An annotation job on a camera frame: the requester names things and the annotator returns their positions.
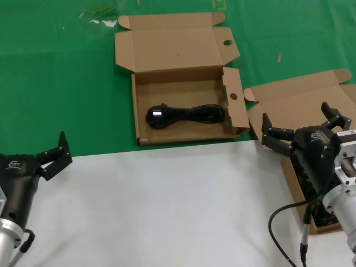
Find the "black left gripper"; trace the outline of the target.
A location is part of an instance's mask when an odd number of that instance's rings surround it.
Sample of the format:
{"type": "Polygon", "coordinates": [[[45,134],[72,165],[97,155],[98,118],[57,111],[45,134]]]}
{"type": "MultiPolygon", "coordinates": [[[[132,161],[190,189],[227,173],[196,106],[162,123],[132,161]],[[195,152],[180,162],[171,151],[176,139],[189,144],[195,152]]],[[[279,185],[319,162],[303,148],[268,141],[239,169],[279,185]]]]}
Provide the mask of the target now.
{"type": "Polygon", "coordinates": [[[60,133],[57,147],[36,156],[1,154],[1,189],[6,197],[1,218],[19,226],[27,225],[39,178],[49,181],[72,162],[64,131],[60,133]]]}

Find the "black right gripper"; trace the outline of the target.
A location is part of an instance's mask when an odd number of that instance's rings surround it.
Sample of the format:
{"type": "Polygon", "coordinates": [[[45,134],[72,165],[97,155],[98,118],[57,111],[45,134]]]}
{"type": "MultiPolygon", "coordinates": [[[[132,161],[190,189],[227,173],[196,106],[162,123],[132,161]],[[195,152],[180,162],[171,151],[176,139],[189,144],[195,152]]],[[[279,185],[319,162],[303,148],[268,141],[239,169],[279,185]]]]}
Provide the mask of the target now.
{"type": "Polygon", "coordinates": [[[323,155],[323,151],[333,135],[332,129],[339,126],[342,130],[349,130],[351,119],[343,116],[336,108],[331,108],[327,102],[322,103],[321,111],[327,119],[322,126],[303,127],[295,133],[291,129],[273,127],[267,113],[263,113],[261,143],[277,153],[291,155],[292,159],[296,159],[314,190],[325,195],[331,188],[334,164],[323,155]]]}

